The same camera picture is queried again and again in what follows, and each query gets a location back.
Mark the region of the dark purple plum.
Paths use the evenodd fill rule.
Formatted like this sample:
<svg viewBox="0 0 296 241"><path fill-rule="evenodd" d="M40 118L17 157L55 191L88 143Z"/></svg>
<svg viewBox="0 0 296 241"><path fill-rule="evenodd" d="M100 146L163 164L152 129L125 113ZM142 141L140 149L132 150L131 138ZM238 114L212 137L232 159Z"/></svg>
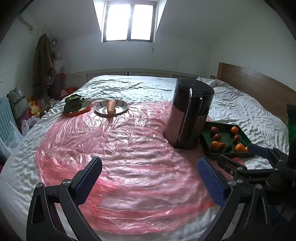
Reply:
<svg viewBox="0 0 296 241"><path fill-rule="evenodd" d="M233 149L233 147L231 145L227 145L226 149L225 149L225 152L230 153L232 151L232 149Z"/></svg>

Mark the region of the small red apple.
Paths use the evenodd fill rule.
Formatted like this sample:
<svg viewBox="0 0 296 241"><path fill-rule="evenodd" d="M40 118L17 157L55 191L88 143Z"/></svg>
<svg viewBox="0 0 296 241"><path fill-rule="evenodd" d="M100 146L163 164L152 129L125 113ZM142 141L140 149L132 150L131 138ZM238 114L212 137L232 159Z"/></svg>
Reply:
<svg viewBox="0 0 296 241"><path fill-rule="evenodd" d="M224 142L220 142L220 143L219 143L219 149L220 149L220 150L224 150L224 149L226 149L226 144L225 144Z"/></svg>
<svg viewBox="0 0 296 241"><path fill-rule="evenodd" d="M215 134L215 136L214 136L214 140L217 142L219 142L221 140L221 138L222 138L222 135L219 133Z"/></svg>
<svg viewBox="0 0 296 241"><path fill-rule="evenodd" d="M240 136L239 135L235 135L234 136L234 141L238 142L240 140Z"/></svg>

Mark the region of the large red apple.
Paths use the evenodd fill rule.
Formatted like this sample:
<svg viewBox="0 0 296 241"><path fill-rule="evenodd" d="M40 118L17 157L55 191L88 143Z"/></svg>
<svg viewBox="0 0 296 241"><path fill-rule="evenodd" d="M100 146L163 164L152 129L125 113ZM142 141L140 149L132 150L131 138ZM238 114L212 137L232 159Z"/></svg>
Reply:
<svg viewBox="0 0 296 241"><path fill-rule="evenodd" d="M217 132L218 132L218 128L215 127L215 126L213 126L213 127L211 128L211 132L212 132L212 133L217 133Z"/></svg>

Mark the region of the wooden headboard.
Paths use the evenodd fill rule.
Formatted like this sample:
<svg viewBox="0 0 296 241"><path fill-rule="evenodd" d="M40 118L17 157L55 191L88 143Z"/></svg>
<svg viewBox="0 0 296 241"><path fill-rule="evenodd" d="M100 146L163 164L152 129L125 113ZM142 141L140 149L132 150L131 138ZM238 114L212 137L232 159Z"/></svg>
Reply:
<svg viewBox="0 0 296 241"><path fill-rule="evenodd" d="M287 123L287 105L295 105L293 89L261 73L222 62L216 77L255 98L267 111Z"/></svg>

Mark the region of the light blue suitcase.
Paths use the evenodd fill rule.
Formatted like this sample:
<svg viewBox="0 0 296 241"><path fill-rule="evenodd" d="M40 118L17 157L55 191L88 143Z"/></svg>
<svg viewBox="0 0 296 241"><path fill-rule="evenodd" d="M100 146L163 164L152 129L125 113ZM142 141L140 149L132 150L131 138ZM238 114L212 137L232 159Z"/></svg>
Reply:
<svg viewBox="0 0 296 241"><path fill-rule="evenodd" d="M6 142L9 136L18 130L16 122L11 111L11 106L7 97L3 97L0 100L0 128L1 128L1 140Z"/></svg>

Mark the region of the white pillow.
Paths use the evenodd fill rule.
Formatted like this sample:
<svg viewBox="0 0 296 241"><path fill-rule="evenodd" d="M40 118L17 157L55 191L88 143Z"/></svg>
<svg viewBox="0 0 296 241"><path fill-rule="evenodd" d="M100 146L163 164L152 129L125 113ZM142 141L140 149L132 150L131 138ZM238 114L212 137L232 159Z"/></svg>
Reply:
<svg viewBox="0 0 296 241"><path fill-rule="evenodd" d="M204 82L205 84L208 84L209 86L211 86L212 88L217 87L217 86L228 86L229 84L222 81L222 80L218 80L218 79L208 79L208 78L204 78L199 76L196 80Z"/></svg>

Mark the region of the shiny cylindrical trash bin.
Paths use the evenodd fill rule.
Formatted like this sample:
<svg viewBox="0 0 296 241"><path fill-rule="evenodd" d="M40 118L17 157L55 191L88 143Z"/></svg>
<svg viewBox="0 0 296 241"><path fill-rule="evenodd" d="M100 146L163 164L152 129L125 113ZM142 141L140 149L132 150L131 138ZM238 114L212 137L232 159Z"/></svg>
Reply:
<svg viewBox="0 0 296 241"><path fill-rule="evenodd" d="M213 97L214 89L200 80L176 80L171 112L164 131L166 140L174 148L188 150L196 147Z"/></svg>

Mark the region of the small red apple front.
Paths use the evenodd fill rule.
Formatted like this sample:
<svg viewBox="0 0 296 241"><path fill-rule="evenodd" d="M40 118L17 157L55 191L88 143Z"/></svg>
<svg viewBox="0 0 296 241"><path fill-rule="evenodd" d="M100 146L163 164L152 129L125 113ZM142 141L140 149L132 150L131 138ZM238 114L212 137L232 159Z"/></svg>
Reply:
<svg viewBox="0 0 296 241"><path fill-rule="evenodd" d="M219 142L221 140L221 138L222 138L222 135L219 133L215 134L215 136L214 136L214 140L217 142Z"/></svg>

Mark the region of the carrot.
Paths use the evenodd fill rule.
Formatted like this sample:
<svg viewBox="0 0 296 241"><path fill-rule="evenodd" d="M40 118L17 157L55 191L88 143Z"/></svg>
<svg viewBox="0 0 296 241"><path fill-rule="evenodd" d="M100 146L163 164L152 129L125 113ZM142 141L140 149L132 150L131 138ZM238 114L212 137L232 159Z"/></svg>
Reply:
<svg viewBox="0 0 296 241"><path fill-rule="evenodd" d="M110 99L107 101L107 114L112 115L115 112L116 101L114 99Z"/></svg>

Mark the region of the white bed sheet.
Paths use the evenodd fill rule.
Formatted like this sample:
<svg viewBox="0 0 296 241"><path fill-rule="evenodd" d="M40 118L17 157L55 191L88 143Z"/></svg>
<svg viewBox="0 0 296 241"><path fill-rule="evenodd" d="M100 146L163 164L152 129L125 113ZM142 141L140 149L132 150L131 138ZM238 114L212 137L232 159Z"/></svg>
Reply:
<svg viewBox="0 0 296 241"><path fill-rule="evenodd" d="M103 75L88 81L77 94L93 103L105 99L124 100L130 108L131 105L145 102L171 103L175 85L174 78ZM34 188L37 183L43 183L37 166L36 152L49 128L64 115L64 104L63 101L56 104L33 126L13 150L1 171L3 219L9 222L22 240L26 239L28 211ZM205 213L170 232L119 235L95 231L103 240L197 240L214 217Z"/></svg>

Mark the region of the pink plastic sheet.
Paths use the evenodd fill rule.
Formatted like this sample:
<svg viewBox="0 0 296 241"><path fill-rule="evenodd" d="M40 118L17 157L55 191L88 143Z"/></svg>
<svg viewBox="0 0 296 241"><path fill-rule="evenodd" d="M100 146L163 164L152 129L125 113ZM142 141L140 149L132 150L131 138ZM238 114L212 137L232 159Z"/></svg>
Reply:
<svg viewBox="0 0 296 241"><path fill-rule="evenodd" d="M170 232L205 213L215 216L219 207L196 168L202 149L175 149L164 137L170 110L161 101L131 105L114 118L94 111L60 116L36 152L41 180L60 184L99 157L102 172L80 210L100 232Z"/></svg>

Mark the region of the large orange with stem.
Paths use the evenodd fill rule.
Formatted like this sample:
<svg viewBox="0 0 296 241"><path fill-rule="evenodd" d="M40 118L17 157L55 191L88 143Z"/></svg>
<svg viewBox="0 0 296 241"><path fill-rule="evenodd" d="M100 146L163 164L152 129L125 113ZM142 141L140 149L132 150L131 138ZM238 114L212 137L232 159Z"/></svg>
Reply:
<svg viewBox="0 0 296 241"><path fill-rule="evenodd" d="M237 153L243 153L244 150L245 150L245 146L242 143L237 144L235 147L235 151Z"/></svg>

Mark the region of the smooth round orange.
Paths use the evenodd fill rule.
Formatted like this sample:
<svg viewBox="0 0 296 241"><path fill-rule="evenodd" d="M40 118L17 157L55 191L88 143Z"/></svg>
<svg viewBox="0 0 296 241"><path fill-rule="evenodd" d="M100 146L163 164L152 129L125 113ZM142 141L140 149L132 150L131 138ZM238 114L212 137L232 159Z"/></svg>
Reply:
<svg viewBox="0 0 296 241"><path fill-rule="evenodd" d="M231 128L231 133L232 133L233 135L237 135L237 134L238 134L238 127L237 127L237 126L233 126L233 127Z"/></svg>

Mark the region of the dark green hexagonal tray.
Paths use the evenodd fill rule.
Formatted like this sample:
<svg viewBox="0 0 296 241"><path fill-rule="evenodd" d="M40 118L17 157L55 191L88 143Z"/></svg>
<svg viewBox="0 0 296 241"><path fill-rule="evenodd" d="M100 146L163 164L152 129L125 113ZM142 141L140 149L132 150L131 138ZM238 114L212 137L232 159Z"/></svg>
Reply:
<svg viewBox="0 0 296 241"><path fill-rule="evenodd" d="M215 126L218 128L219 134L222 135L222 138L219 142L224 142L227 145L231 145L233 147L232 151L230 153L226 153L224 150L218 150L217 152L213 152L210 149L211 142L214 141L214 136L217 133L212 133L211 128ZM205 122L205 125L203 127L203 130L201 131L200 135L200 143L203 148L203 151L207 157L210 157L212 159L217 159L218 156L224 155L229 158L249 158L254 157L254 154L251 154L250 152L243 152L243 153L237 153L235 151L235 147L237 144L242 143L245 147L248 147L249 144L251 144L250 139L247 137L247 135L243 132L243 130L238 127L238 135L240 136L240 140L238 142L234 141L234 135L231 133L231 128L233 126L237 125L230 125L225 123L215 123L215 122Z"/></svg>

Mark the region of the window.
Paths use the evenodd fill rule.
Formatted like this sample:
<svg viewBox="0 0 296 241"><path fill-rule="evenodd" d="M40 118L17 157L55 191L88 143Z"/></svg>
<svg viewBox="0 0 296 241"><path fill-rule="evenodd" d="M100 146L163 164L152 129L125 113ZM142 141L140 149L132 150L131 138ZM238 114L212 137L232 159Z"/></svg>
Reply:
<svg viewBox="0 0 296 241"><path fill-rule="evenodd" d="M107 1L102 42L154 42L157 1Z"/></svg>

